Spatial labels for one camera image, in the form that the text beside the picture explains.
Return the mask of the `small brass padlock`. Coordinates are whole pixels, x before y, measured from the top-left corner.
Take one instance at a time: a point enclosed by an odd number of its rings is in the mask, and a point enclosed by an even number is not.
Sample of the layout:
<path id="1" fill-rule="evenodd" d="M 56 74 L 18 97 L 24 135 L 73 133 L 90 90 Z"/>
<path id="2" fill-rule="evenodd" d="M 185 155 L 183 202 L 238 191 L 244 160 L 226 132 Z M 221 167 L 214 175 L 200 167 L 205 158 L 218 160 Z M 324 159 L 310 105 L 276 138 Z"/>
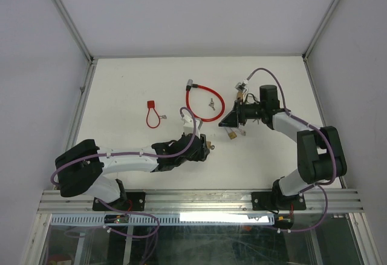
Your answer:
<path id="1" fill-rule="evenodd" d="M 227 133 L 227 135 L 228 135 L 230 140 L 233 140 L 233 139 L 235 139 L 237 137 L 236 132 L 234 132 L 233 129 L 228 128 L 228 127 L 225 127 L 224 129 L 225 129 L 225 131 L 226 131 L 226 133 Z"/>

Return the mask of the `cable lock keys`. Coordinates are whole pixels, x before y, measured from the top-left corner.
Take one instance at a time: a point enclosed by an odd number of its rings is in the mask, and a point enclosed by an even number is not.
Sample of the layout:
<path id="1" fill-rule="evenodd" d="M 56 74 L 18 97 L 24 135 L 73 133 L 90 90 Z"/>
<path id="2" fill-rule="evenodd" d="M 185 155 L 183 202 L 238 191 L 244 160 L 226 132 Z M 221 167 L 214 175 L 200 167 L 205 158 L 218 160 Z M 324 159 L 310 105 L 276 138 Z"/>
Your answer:
<path id="1" fill-rule="evenodd" d="M 213 111 L 215 111 L 215 102 L 213 101 L 212 98 L 210 99 L 209 106 L 211 107 L 211 109 L 212 109 Z"/>

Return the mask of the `red cable lock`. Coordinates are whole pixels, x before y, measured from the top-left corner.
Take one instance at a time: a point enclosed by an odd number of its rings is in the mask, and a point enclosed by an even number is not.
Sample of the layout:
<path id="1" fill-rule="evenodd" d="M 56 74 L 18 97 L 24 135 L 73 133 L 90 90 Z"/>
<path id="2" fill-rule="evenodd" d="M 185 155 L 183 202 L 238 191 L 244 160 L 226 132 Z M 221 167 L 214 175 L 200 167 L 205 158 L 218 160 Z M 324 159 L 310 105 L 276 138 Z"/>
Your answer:
<path id="1" fill-rule="evenodd" d="M 226 103 L 223 97 L 212 88 L 195 83 L 192 79 L 189 79 L 186 84 L 185 104 L 189 108 L 196 118 L 201 119 L 203 122 L 215 122 L 218 121 L 226 111 Z M 201 103 L 197 100 L 193 103 L 194 110 L 190 104 L 191 90 L 197 90 L 202 95 L 200 98 Z M 210 99 L 215 102 L 215 111 L 209 106 Z"/>

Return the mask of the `small red padlock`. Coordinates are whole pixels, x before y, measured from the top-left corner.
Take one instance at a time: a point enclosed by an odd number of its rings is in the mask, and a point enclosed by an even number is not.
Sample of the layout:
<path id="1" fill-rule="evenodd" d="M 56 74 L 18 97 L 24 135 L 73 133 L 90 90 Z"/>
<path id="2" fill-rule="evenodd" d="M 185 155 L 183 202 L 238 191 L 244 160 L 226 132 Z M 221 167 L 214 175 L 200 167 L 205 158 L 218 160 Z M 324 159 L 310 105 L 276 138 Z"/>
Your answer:
<path id="1" fill-rule="evenodd" d="M 155 108 L 155 102 L 153 100 L 149 100 L 147 102 L 147 105 L 149 109 Z"/>

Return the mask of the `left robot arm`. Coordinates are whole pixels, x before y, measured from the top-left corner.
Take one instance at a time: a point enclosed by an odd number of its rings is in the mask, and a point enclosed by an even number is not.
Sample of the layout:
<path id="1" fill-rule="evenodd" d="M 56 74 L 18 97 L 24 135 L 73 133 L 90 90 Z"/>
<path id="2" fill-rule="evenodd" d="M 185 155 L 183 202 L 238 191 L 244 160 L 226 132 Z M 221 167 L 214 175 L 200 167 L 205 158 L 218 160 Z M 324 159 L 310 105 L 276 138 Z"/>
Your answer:
<path id="1" fill-rule="evenodd" d="M 209 154 L 204 134 L 182 134 L 178 140 L 133 151 L 100 148 L 93 139 L 86 139 L 56 158 L 56 171 L 51 179 L 57 179 L 54 184 L 64 198 L 89 195 L 118 210 L 127 201 L 125 188 L 122 181 L 109 179 L 108 175 L 171 171 L 185 162 L 203 162 Z"/>

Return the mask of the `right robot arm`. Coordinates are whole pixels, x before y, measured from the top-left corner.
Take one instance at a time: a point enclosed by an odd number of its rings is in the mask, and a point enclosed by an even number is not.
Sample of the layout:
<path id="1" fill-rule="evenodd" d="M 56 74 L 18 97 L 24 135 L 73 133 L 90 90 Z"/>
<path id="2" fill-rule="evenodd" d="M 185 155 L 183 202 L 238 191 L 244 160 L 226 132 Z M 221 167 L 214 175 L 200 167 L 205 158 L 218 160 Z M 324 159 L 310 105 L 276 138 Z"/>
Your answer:
<path id="1" fill-rule="evenodd" d="M 317 128 L 297 120 L 280 107 L 276 86 L 260 86 L 259 100 L 253 103 L 236 99 L 231 112 L 218 126 L 239 128 L 248 120 L 262 122 L 297 145 L 297 168 L 288 176 L 274 181 L 269 196 L 258 199 L 260 206 L 267 209 L 289 208 L 307 189 L 321 185 L 323 180 L 332 181 L 346 174 L 347 164 L 338 130 L 333 126 Z"/>

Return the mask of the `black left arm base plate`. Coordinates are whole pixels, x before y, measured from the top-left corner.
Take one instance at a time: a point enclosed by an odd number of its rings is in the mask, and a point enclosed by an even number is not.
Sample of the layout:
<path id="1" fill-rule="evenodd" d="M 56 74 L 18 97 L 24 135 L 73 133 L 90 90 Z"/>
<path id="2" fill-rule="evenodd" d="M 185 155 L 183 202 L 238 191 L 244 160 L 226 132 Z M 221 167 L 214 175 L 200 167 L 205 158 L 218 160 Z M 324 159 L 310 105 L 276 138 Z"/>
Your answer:
<path id="1" fill-rule="evenodd" d="M 93 211 L 109 211 L 101 202 L 120 211 L 142 212 L 145 209 L 146 193 L 142 191 L 124 192 L 123 194 L 115 192 L 98 192 L 93 201 Z"/>

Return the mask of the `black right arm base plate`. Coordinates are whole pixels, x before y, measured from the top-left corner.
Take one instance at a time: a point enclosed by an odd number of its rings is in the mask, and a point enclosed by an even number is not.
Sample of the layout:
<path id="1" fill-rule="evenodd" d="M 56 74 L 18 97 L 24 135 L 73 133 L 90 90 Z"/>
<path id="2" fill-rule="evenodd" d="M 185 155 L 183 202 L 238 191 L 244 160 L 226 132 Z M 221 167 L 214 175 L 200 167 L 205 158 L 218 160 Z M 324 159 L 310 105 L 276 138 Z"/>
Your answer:
<path id="1" fill-rule="evenodd" d="M 256 191 L 251 193 L 251 199 L 254 211 L 305 211 L 307 208 L 305 199 L 299 195 L 283 196 L 273 191 Z"/>

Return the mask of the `aluminium mounting rail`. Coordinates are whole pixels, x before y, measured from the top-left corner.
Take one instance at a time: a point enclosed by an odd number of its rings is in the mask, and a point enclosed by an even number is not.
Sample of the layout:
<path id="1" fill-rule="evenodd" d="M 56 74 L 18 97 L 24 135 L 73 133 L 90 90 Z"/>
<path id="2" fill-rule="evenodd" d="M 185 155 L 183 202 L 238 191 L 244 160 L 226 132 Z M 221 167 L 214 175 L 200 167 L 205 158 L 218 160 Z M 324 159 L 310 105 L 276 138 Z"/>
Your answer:
<path id="1" fill-rule="evenodd" d="M 286 214 L 362 213 L 363 205 L 355 189 L 315 188 L 278 208 L 269 203 L 269 190 L 129 190 L 121 209 L 148 214 L 180 212 L 226 212 Z"/>

